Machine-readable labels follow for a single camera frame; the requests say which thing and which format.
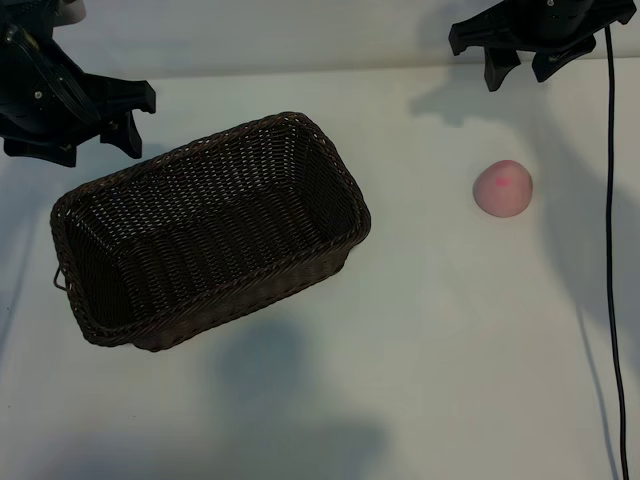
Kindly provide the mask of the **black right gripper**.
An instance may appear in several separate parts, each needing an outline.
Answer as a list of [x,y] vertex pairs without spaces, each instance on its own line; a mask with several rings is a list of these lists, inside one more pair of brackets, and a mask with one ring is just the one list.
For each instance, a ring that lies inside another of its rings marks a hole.
[[532,70],[543,83],[575,59],[572,50],[589,53],[595,34],[614,22],[630,21],[627,0],[501,1],[451,26],[454,55],[484,48],[484,79],[490,92],[521,64],[517,51],[536,53]]

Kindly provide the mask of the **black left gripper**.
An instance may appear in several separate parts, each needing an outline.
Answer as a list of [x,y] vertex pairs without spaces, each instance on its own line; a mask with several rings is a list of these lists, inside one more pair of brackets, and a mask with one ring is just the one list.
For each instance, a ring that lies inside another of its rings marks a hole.
[[103,144],[141,159],[135,110],[156,112],[148,82],[86,73],[53,39],[2,25],[1,135],[13,140],[4,142],[8,156],[75,167],[74,146],[101,135]]

